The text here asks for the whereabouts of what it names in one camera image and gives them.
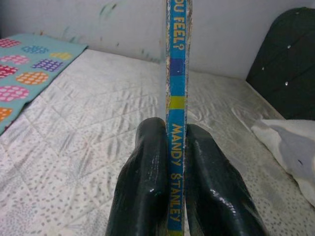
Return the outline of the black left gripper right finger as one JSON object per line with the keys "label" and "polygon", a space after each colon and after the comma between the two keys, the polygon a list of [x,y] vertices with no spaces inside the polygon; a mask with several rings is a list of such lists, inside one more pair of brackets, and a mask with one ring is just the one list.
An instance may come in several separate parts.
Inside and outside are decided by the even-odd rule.
{"label": "black left gripper right finger", "polygon": [[190,235],[267,235],[240,173],[211,134],[189,124],[186,144],[185,198]]}

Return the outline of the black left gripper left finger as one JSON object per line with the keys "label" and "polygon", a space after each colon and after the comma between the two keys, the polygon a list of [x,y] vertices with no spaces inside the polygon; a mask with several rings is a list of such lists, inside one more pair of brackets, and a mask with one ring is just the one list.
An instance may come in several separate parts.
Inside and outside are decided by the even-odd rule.
{"label": "black left gripper left finger", "polygon": [[122,167],[105,234],[164,236],[169,198],[165,122],[142,121],[135,148]]}

